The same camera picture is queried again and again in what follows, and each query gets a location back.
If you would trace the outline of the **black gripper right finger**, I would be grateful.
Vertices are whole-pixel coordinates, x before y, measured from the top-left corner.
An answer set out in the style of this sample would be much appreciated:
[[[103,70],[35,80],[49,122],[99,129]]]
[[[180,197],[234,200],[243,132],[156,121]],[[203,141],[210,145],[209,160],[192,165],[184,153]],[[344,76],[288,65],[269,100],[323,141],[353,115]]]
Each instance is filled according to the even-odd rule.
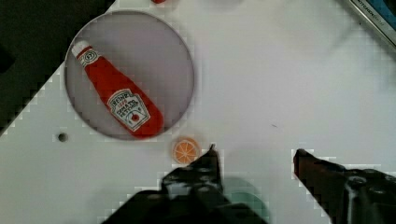
[[[347,169],[299,148],[294,173],[332,224],[396,224],[396,182],[375,169]]]

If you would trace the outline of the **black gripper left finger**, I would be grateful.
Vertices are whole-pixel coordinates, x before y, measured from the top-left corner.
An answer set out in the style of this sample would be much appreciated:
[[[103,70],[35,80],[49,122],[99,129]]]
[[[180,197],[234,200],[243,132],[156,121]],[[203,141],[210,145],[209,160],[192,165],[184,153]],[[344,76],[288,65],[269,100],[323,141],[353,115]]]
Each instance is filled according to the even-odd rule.
[[[169,203],[224,204],[219,153],[211,144],[206,153],[187,166],[176,168],[161,181],[161,193]]]

